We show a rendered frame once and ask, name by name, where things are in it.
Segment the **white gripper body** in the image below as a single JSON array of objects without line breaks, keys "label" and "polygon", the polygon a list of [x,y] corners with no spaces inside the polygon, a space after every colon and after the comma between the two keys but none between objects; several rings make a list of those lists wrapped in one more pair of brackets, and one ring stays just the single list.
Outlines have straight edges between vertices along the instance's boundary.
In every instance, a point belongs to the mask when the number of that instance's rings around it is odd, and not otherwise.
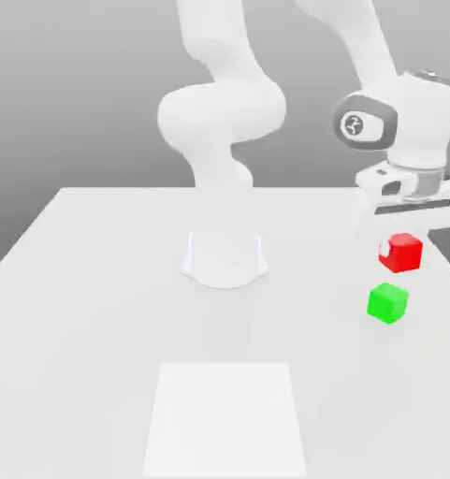
[{"label": "white gripper body", "polygon": [[398,233],[427,235],[430,230],[450,228],[450,180],[438,194],[425,200],[404,201],[385,196],[372,198],[358,190],[358,231],[376,238]]}]

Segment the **small red cube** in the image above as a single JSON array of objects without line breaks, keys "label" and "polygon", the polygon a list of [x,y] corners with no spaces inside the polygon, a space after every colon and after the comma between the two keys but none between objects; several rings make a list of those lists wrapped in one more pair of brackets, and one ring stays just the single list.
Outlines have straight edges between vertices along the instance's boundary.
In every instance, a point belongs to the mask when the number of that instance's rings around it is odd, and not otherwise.
[{"label": "small red cube", "polygon": [[423,242],[409,233],[393,234],[387,241],[388,253],[379,252],[380,262],[393,273],[419,269]]}]

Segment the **small green cube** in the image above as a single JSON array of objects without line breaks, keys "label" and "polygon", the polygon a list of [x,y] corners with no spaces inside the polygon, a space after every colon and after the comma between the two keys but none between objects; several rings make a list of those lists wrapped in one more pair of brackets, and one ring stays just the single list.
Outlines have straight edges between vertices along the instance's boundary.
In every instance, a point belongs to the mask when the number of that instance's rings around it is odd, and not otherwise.
[{"label": "small green cube", "polygon": [[406,312],[409,292],[391,283],[370,290],[367,313],[386,324],[398,321]]}]

